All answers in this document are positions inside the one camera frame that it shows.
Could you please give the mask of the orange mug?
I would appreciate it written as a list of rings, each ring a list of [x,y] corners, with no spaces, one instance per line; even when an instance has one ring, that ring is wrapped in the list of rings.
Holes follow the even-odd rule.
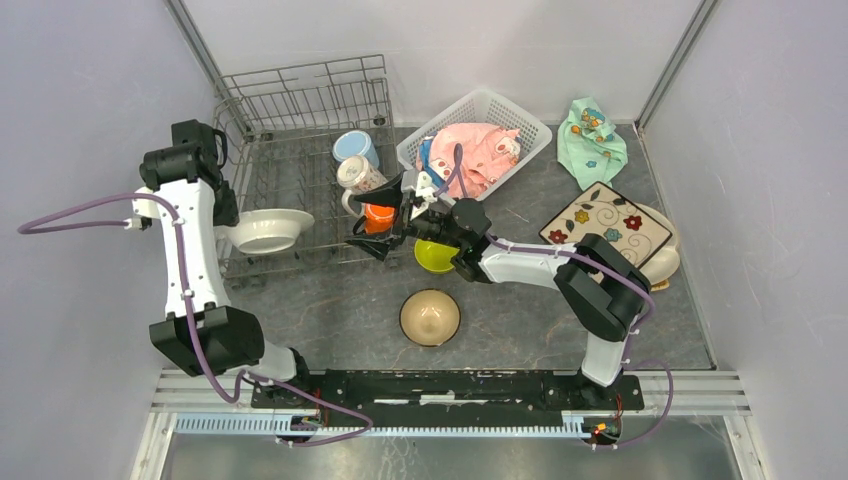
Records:
[[[362,216],[354,224],[353,234],[373,235],[388,231],[394,223],[395,213],[393,207],[366,203]]]

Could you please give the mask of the white floral mug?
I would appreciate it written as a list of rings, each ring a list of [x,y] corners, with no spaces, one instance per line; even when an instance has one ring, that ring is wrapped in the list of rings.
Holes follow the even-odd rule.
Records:
[[[364,215],[364,206],[353,197],[380,187],[388,179],[362,155],[354,155],[342,161],[336,172],[337,182],[343,189],[342,207],[354,217]]]

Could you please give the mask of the light blue cup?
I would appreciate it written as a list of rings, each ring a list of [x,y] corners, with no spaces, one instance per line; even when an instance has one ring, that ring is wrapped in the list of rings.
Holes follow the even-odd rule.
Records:
[[[365,157],[368,162],[380,168],[380,160],[372,137],[363,130],[350,130],[342,134],[333,144],[331,154],[341,163],[356,155]]]

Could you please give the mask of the white deep plate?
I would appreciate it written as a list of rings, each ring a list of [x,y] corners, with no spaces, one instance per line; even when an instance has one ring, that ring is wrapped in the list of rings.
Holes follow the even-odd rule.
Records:
[[[217,239],[228,241],[246,255],[277,253],[295,245],[313,227],[314,217],[297,209],[260,209],[239,214],[236,226],[214,228]]]

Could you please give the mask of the square floral plate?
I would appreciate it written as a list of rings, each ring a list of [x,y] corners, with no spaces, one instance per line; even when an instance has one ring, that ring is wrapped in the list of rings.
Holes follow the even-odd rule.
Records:
[[[596,234],[640,268],[664,246],[671,233],[638,204],[598,182],[549,220],[538,235],[549,244],[565,244]]]

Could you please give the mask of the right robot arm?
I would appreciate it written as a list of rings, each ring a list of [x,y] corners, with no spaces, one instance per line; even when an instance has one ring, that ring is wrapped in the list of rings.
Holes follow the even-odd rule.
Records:
[[[629,337],[655,310],[648,279],[600,235],[560,245],[515,243],[490,235],[481,202],[462,198],[441,210],[440,195],[429,176],[415,170],[356,194],[354,201],[389,207],[394,215],[386,230],[368,234],[357,225],[345,241],[378,260],[409,237],[431,241],[456,249],[451,263],[468,282],[560,292],[588,333],[578,396],[591,408],[606,406],[617,396]]]

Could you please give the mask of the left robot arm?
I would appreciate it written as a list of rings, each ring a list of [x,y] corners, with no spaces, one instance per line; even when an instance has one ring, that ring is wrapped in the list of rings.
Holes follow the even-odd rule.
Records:
[[[144,186],[132,201],[141,221],[160,221],[166,254],[165,318],[150,325],[151,343],[192,377],[245,369],[253,377],[276,378],[278,397],[302,407],[314,394],[302,357],[270,344],[258,318],[231,304],[218,244],[248,256],[279,253],[293,247],[314,219],[292,209],[241,212],[222,172],[223,131],[187,120],[172,124],[171,138],[170,147],[144,155]]]

